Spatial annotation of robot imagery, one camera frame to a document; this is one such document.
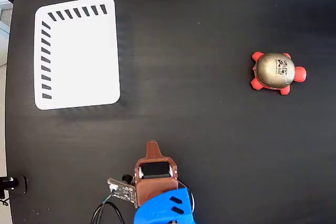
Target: black clamp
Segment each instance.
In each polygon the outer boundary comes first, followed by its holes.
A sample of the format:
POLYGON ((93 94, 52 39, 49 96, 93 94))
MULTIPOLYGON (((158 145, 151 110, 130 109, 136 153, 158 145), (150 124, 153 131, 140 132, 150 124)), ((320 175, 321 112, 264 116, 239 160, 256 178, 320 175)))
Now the black clamp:
POLYGON ((5 199, 5 190, 9 191, 16 188, 23 194, 27 192, 27 182, 24 176, 19 178, 0 177, 0 202, 2 202, 2 205, 8 206, 9 198, 5 199))

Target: wire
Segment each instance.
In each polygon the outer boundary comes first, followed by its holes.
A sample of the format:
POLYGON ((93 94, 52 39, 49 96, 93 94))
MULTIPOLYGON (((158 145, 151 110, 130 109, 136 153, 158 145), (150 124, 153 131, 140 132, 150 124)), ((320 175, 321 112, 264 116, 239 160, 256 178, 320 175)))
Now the wire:
POLYGON ((191 196, 191 201, 192 201, 192 211, 194 212, 194 210, 195 210, 195 199, 194 199, 194 195, 193 195, 193 193, 190 191, 189 187, 187 187, 183 182, 181 182, 180 180, 178 180, 178 182, 179 182, 182 186, 184 186, 185 188, 187 188, 187 190, 188 190, 188 192, 189 192, 189 194, 190 194, 190 196, 191 196))
POLYGON ((118 215, 118 218, 120 220, 120 223, 121 224, 125 224, 125 221, 124 221, 124 218, 122 217, 121 215, 121 212, 119 211, 119 209, 117 208, 117 206, 108 201, 108 199, 112 196, 112 194, 110 194, 95 210, 95 212, 93 213, 93 216, 91 218, 91 223, 90 224, 99 224, 100 223, 100 220, 101 220, 101 216, 103 214, 103 209, 104 209, 104 206, 107 204, 111 207, 114 208, 114 210, 116 211, 117 215, 118 215))
POLYGON ((7 199, 5 199, 5 200, 1 200, 1 199, 0 199, 0 202, 2 203, 3 206, 8 207, 8 206, 9 206, 9 204, 8 204, 8 202, 7 202, 8 200, 9 200, 9 198, 7 198, 7 199))

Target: black stripe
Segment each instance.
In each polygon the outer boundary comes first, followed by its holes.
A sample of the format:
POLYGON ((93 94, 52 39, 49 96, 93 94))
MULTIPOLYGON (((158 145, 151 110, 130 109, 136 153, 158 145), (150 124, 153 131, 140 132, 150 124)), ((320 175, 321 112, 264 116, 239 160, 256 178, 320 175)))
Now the black stripe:
POLYGON ((105 5, 100 5, 100 8, 102 9, 104 14, 107 14, 105 5))
POLYGON ((78 11, 78 9, 77 8, 74 8, 73 9, 73 11, 77 14, 77 16, 79 17, 79 18, 81 18, 82 16, 80 15, 80 13, 79 13, 79 11, 78 11))
POLYGON ((57 15, 62 19, 62 20, 64 20, 64 17, 63 17, 63 15, 62 15, 62 13, 58 10, 57 12, 57 15))
POLYGON ((47 49, 43 48, 43 47, 41 47, 41 51, 42 51, 42 52, 45 52, 45 53, 48 54, 48 55, 50 54, 50 52, 49 52, 47 49))
POLYGON ((174 196, 170 197, 170 200, 177 204, 182 204, 182 201, 174 196))
POLYGON ((43 65, 41 65, 41 69, 44 70, 44 71, 47 71, 47 72, 51 72, 50 68, 47 68, 43 65))
POLYGON ((47 63, 50 63, 50 60, 47 59, 46 57, 41 56, 41 60, 42 60, 42 61, 45 61, 45 62, 47 62, 47 63))
POLYGON ((45 76, 44 74, 41 74, 41 78, 46 81, 51 81, 50 77, 45 76))
POLYGON ((46 31, 42 30, 42 34, 50 38, 50 34, 47 33, 46 31))
POLYGON ((43 89, 51 90, 51 86, 48 86, 48 85, 45 85, 45 84, 42 84, 42 88, 43 89))
POLYGON ((72 15, 71 15, 71 12, 68 9, 64 10, 64 11, 69 16, 69 18, 73 19, 72 15))
POLYGON ((41 41, 42 41, 42 43, 44 43, 44 44, 50 46, 50 43, 49 43, 48 41, 46 41, 45 39, 42 38, 41 41))
POLYGON ((51 96, 48 94, 42 93, 42 98, 51 99, 51 96))
POLYGON ((52 19, 53 19, 53 21, 56 21, 56 19, 55 19, 54 15, 53 15, 52 13, 48 13, 48 14, 49 14, 50 18, 52 18, 52 19))
POLYGON ((86 16, 90 16, 88 9, 84 6, 82 7, 83 11, 85 12, 86 16))
POLYGON ((42 25, 50 29, 50 26, 48 26, 46 23, 42 22, 42 25))
POLYGON ((179 215, 184 214, 184 211, 178 207, 172 207, 172 210, 176 213, 178 213, 179 215))
POLYGON ((98 15, 98 11, 95 5, 91 5, 91 9, 93 10, 93 12, 98 15))

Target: turtle leg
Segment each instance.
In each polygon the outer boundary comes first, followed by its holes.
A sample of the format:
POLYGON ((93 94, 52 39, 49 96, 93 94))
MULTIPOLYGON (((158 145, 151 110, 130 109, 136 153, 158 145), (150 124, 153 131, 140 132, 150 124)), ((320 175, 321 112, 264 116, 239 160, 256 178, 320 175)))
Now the turtle leg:
POLYGON ((255 61, 257 61, 257 60, 259 60, 259 58, 260 58, 262 55, 264 55, 263 52, 255 52, 254 54, 252 54, 252 58, 253 58, 255 61))
POLYGON ((251 81, 251 85, 254 89, 256 90, 260 90, 264 87, 264 85, 262 85, 257 78, 254 78, 252 81, 251 81))
POLYGON ((280 89, 280 93, 282 95, 286 95, 286 94, 289 94, 290 92, 290 85, 288 85, 287 87, 283 88, 283 89, 280 89))
POLYGON ((287 52, 284 52, 284 53, 282 53, 283 55, 286 55, 289 59, 291 59, 292 57, 289 55, 289 53, 287 53, 287 52))

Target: blue gripper part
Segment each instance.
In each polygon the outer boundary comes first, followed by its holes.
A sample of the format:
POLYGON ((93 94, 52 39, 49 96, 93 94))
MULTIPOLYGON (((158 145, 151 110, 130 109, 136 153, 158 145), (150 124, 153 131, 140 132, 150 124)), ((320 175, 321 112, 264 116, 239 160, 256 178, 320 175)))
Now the blue gripper part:
POLYGON ((136 212, 134 224, 196 224, 187 188, 160 194, 143 204, 136 212))

